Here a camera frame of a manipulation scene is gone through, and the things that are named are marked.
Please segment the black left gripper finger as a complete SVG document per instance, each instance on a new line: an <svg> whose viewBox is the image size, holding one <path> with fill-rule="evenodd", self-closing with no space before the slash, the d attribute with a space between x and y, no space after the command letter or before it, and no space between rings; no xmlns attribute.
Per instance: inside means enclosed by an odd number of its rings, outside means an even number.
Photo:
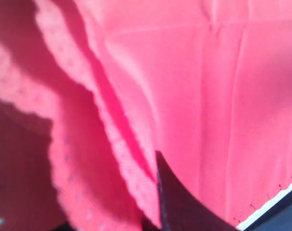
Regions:
<svg viewBox="0 0 292 231"><path fill-rule="evenodd" d="M175 176L161 152L156 152L162 231L236 231L201 204Z"/></svg>

